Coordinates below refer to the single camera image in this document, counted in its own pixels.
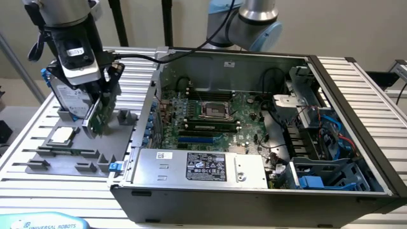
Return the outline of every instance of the circuit board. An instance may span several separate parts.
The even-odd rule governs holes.
[[[255,144],[255,135],[261,139],[266,135],[265,122],[261,119],[261,104],[253,101],[250,104],[247,99],[254,96],[250,93],[238,92],[227,102],[190,100],[175,91],[163,93],[163,100],[171,101],[171,106],[166,108],[165,120],[165,138],[162,148],[165,149],[189,149],[205,151],[222,151],[246,154],[259,154],[258,144]],[[238,120],[241,129],[237,133],[215,133],[214,142],[211,143],[182,143],[181,138],[185,118],[189,116],[194,120],[205,120],[203,105],[227,104],[230,117],[226,119]]]

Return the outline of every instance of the white label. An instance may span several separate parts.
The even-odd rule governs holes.
[[[56,88],[70,112],[79,118],[84,118],[90,110],[90,105],[83,100],[90,100],[88,94],[80,89],[72,90],[67,85],[59,85]]]
[[[234,68],[235,67],[235,62],[225,62],[225,65],[223,67],[227,67],[227,68]]]
[[[79,56],[84,54],[83,48],[70,49],[67,50],[68,56]]]
[[[173,152],[158,152],[157,159],[173,159]]]

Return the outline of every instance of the metal pole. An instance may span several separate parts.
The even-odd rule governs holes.
[[[128,47],[126,25],[123,20],[123,13],[120,7],[120,0],[108,0],[110,8],[112,9],[119,42],[122,47]]]
[[[173,0],[162,0],[166,46],[174,46],[173,40]]]
[[[19,58],[15,55],[15,52],[12,50],[12,48],[10,47],[6,38],[3,37],[3,34],[0,32],[0,48],[4,52],[4,55],[8,59],[8,61],[11,62],[15,70],[18,71],[18,73],[22,76],[22,79],[24,80],[24,83],[27,84],[27,87],[30,88],[34,96],[36,97],[38,101],[40,102],[40,104],[44,102],[46,100],[46,96],[36,84],[36,82],[32,80],[32,78],[28,75],[28,72],[26,71],[24,66],[22,65]]]

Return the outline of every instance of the black stand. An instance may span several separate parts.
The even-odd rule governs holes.
[[[173,47],[173,0],[162,0],[166,46]]]
[[[124,20],[123,20],[122,8],[120,8],[120,0],[108,0],[108,4],[114,13],[120,46],[128,47],[126,26],[124,26]]]

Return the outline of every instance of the metal case panel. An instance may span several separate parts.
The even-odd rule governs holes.
[[[134,184],[269,188],[261,155],[165,149],[142,149]]]
[[[131,221],[341,228],[394,201],[350,195],[131,189],[111,192]]]

